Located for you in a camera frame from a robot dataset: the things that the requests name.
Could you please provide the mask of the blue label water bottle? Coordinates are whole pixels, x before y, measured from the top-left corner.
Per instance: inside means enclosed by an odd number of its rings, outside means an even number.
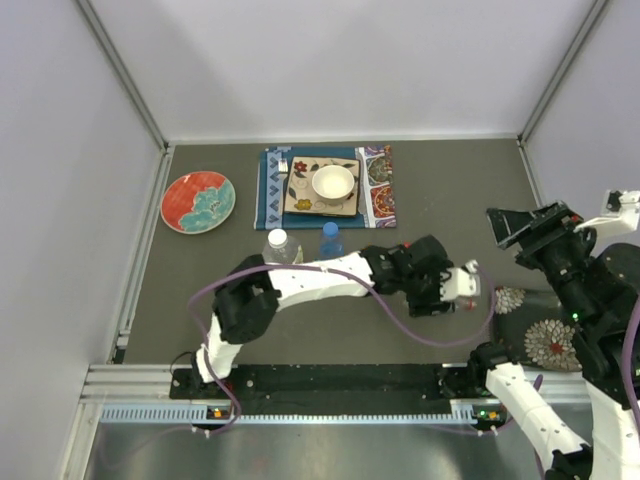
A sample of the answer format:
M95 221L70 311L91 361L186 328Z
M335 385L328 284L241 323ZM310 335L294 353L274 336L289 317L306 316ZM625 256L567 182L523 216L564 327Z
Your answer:
M321 260L339 258L344 255L344 243L339 226L335 222L326 222L322 227L322 239L319 247Z

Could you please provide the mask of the clear bottle white cap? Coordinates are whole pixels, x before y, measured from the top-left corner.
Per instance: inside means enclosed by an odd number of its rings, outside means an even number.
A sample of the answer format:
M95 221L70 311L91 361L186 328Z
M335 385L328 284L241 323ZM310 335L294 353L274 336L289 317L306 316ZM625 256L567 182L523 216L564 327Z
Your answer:
M304 255L301 242L283 229L269 232L262 257L266 264L302 264Z

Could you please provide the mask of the clear plastic bottle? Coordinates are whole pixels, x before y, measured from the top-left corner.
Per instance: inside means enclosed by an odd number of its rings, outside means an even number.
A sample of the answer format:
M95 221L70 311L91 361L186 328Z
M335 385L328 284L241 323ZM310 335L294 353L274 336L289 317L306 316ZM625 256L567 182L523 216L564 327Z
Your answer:
M451 301L453 311L473 311L477 307L476 299L473 297L457 297Z

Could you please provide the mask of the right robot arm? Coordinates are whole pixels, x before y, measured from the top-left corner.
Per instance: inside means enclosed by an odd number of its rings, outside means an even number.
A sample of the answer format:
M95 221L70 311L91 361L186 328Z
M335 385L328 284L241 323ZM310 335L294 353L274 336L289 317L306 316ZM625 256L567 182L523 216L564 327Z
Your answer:
M573 324L593 441L565 424L502 346L485 343L471 353L469 388L502 403L545 478L638 478L639 248L615 243L591 254L598 240L638 228L638 192L610 192L603 214L590 220L563 202L533 211L490 208L487 217L497 246L519 246L516 263L545 275Z

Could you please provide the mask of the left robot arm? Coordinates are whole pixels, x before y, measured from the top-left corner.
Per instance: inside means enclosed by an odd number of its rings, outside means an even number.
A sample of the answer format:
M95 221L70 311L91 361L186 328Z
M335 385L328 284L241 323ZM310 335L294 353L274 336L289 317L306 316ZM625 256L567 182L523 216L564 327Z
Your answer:
M188 303L192 308L204 294L213 295L210 329L192 355L192 384L205 396L220 394L241 347L264 335L278 312L299 304L401 292L412 316L443 313L451 302L443 297L442 285L453 278L453 267L432 235L304 264L269 264L251 255Z

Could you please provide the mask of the blue patterned placemat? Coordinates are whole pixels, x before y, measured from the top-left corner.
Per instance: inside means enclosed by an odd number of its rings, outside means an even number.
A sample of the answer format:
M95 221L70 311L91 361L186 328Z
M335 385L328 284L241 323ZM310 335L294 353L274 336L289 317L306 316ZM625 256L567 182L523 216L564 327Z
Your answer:
M353 217L284 213L284 191L294 157L334 157L358 160L358 212ZM284 158L289 172L278 173ZM333 221L341 229L385 229L397 226L393 191L391 147L374 146L272 146L260 154L254 228L256 230L315 229Z

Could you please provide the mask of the black floral square plate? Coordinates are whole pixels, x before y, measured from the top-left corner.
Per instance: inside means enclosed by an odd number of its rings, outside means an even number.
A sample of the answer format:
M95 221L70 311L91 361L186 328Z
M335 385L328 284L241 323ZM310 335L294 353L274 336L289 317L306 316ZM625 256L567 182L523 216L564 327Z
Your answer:
M557 297L538 290L498 286L492 339L517 362L556 372L579 372L575 327Z

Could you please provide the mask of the white ceramic bowl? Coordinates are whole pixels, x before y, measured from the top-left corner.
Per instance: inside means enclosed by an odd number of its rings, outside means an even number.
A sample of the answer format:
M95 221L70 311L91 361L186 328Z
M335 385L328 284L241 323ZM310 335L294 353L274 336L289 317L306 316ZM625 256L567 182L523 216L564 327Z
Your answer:
M353 174L340 165L328 165L319 168L312 181L314 192L327 201L344 201L355 187Z

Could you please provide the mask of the square floral beige plate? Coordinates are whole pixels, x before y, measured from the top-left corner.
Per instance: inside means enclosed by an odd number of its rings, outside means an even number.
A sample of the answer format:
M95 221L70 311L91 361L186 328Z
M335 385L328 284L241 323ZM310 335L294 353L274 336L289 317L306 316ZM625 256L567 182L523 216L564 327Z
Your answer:
M355 178L355 187L344 201L327 201L319 197L312 188L312 178L324 166L340 165L347 168ZM359 177L361 164L358 160L334 157L294 157L284 191L284 213L308 214L331 217L353 217L358 212Z

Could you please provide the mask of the red and teal plate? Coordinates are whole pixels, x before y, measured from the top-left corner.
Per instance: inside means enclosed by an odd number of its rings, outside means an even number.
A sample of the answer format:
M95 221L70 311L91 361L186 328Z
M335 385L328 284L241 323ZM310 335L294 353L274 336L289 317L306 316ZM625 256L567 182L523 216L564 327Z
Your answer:
M231 215L236 203L232 182L214 171L182 175L166 189L160 216L173 231L185 235L209 232Z

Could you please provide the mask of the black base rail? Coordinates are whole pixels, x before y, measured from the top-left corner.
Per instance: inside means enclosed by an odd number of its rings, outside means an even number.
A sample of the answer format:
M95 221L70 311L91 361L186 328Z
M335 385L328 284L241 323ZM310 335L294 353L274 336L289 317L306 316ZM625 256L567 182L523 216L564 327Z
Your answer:
M457 365L239 365L223 383L247 416L449 414L461 405L472 419L506 418Z

